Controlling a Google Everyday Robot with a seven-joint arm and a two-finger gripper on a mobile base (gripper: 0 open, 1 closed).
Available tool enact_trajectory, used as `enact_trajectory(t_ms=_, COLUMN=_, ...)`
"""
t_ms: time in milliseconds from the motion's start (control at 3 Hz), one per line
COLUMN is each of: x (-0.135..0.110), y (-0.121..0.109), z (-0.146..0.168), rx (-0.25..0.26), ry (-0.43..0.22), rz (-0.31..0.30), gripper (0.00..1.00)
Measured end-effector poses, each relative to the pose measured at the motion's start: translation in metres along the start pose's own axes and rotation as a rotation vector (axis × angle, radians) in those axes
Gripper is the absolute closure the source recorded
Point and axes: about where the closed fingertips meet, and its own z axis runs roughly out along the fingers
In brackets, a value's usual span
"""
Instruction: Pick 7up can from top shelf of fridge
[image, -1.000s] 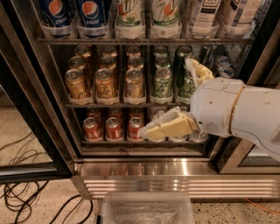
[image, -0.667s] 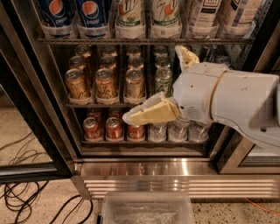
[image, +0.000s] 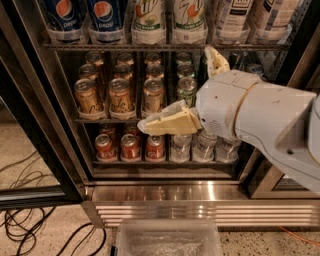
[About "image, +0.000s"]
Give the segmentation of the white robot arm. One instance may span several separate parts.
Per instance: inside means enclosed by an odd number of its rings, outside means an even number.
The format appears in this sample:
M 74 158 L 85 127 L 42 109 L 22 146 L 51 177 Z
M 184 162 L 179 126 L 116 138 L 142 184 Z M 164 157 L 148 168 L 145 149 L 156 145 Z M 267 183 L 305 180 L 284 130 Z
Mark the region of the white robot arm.
M 232 70 L 212 46 L 204 52 L 208 80 L 196 93 L 195 106 L 189 108 L 178 100 L 139 121 L 139 130 L 148 135 L 182 135 L 204 129 L 228 140 L 239 139 L 319 194 L 319 96 Z

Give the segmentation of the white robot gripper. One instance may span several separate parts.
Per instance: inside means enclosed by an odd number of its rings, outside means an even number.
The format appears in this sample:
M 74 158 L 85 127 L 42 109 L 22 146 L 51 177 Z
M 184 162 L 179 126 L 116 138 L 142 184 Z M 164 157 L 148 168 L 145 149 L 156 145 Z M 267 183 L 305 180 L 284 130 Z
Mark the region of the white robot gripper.
M 204 53 L 210 79 L 196 94 L 196 109 L 189 108 L 184 100 L 176 101 L 140 120 L 137 127 L 142 133 L 187 135 L 203 127 L 208 134 L 230 140 L 237 138 L 234 128 L 237 112 L 249 90 L 261 82 L 261 78 L 257 74 L 230 70 L 228 61 L 212 46 L 206 46 Z

